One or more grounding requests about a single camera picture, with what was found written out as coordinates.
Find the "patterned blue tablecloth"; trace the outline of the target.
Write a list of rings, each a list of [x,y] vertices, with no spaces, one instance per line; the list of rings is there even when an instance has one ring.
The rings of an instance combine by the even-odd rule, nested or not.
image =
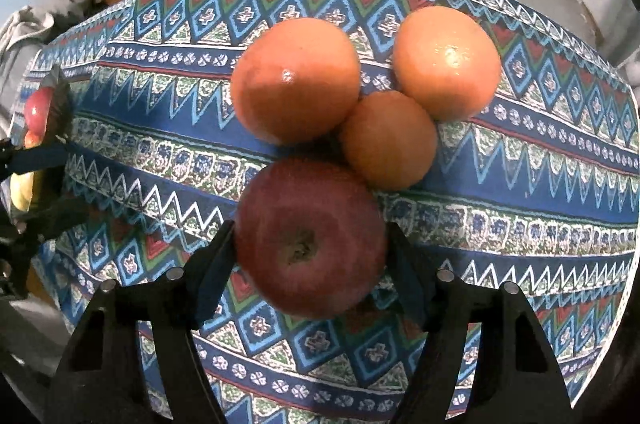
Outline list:
[[[577,423],[637,366],[637,100],[519,2],[123,0],[11,134],[51,423]]]

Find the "large orange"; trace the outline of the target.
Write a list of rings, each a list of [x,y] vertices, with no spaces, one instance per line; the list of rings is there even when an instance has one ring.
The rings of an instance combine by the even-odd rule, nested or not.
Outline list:
[[[410,13],[395,36],[393,70],[401,91],[437,121],[473,117],[501,78],[500,55],[471,17],[444,6]]]
[[[295,18],[269,28],[230,79],[235,117],[269,144],[295,146],[340,125],[360,95],[360,61],[329,21]]]

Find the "clear glass bowl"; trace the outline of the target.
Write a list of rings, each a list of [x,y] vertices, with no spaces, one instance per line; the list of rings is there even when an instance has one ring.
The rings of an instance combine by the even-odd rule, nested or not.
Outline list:
[[[22,109],[15,112],[17,129],[13,140],[18,150],[35,150],[28,159],[33,171],[13,173],[9,178],[9,211],[23,217],[50,207],[61,194],[66,164],[66,137],[70,129],[72,105],[70,83],[58,64],[39,81],[26,81]]]

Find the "red apple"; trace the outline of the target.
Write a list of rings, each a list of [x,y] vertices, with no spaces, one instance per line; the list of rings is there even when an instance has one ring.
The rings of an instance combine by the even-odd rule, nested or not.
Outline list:
[[[43,86],[30,95],[25,103],[24,118],[27,129],[43,137],[47,131],[49,109],[54,95],[54,88]]]
[[[348,167],[288,157],[246,186],[234,218],[238,263],[259,294],[290,316],[332,319],[361,302],[385,266],[386,226]]]

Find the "pile of grey clothes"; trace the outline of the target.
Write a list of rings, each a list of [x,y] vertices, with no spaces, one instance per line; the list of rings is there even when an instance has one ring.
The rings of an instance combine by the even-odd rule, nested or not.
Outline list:
[[[50,40],[90,16],[102,0],[37,0],[1,24],[1,134],[8,135],[12,107],[27,65]]]

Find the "small orange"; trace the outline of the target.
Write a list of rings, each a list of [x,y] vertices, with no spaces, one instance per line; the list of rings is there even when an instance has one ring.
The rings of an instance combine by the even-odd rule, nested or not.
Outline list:
[[[422,181],[437,150],[432,118],[397,91],[363,96],[342,124],[338,140],[352,170],[372,188],[386,191]]]
[[[42,144],[42,136],[34,131],[27,131],[24,136],[24,148],[32,149]]]

